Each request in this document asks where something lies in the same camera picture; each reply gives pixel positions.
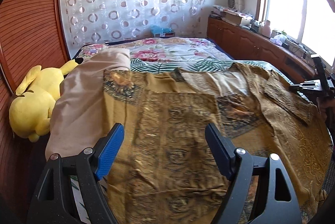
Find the person's right hand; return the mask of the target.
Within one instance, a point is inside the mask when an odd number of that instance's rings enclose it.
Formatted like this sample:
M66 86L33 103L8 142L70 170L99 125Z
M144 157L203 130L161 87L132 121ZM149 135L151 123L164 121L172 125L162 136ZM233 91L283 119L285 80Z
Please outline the person's right hand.
M317 98L317 107L324 121L326 121L328 117L327 111L332 111L334 113L334 106L335 106L334 98Z

